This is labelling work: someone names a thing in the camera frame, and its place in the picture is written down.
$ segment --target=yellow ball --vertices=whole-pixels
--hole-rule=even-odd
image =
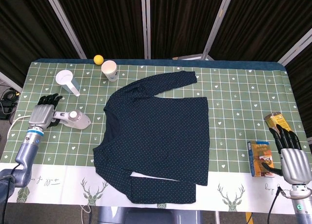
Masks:
[[[96,65],[102,65],[102,63],[104,62],[104,58],[101,55],[95,55],[93,61]]]

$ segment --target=deer print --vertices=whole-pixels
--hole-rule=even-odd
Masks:
[[[95,194],[95,195],[92,195],[91,192],[90,192],[90,186],[89,186],[89,189],[86,190],[85,186],[86,186],[86,184],[87,184],[87,181],[85,181],[84,178],[83,178],[83,180],[82,180],[82,182],[81,182],[81,186],[82,186],[82,188],[83,188],[83,190],[84,190],[84,192],[85,192],[85,193],[83,194],[84,198],[88,199],[88,205],[93,205],[93,206],[96,206],[96,205],[97,205],[97,204],[96,204],[97,200],[99,200],[99,199],[102,197],[103,191],[104,191],[105,188],[108,186],[108,183],[107,183],[107,182],[105,182],[105,183],[102,182],[102,183],[103,183],[103,188],[102,188],[102,190],[100,191],[100,190],[99,190],[99,187],[98,187],[96,194]]]
[[[226,193],[226,197],[225,197],[222,193],[222,190],[223,190],[223,187],[221,187],[219,184],[218,191],[220,192],[221,196],[224,198],[223,203],[229,206],[229,212],[237,212],[236,206],[240,205],[240,203],[242,202],[240,198],[242,198],[244,192],[246,191],[243,185],[242,187],[239,188],[239,192],[240,192],[239,197],[237,197],[237,193],[235,193],[235,199],[233,201],[230,201],[228,197],[228,193]]]

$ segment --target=black curtain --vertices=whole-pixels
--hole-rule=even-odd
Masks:
[[[38,58],[78,58],[48,0],[0,0],[0,71],[23,86]]]
[[[59,0],[88,58],[144,58],[141,0]]]
[[[222,0],[151,0],[152,58],[201,54]]]
[[[312,44],[305,48],[286,69],[307,137],[312,137]]]
[[[311,28],[311,0],[231,0],[209,55],[278,61]]]

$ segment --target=dark navy long-sleeve shirt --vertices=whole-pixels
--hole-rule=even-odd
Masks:
[[[155,97],[196,82],[195,72],[154,75],[119,89],[107,101],[106,131],[94,149],[94,164],[131,202],[193,203],[195,184],[207,185],[207,98]],[[133,171],[157,178],[130,176]]]

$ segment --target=shirt sleeve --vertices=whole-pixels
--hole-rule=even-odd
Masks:
[[[119,92],[137,93],[141,96],[155,96],[167,90],[180,88],[189,84],[197,83],[195,72],[172,72],[153,75],[137,80]]]
[[[133,177],[131,171],[114,166],[97,173],[135,204],[191,204],[196,201],[196,185],[173,180]]]

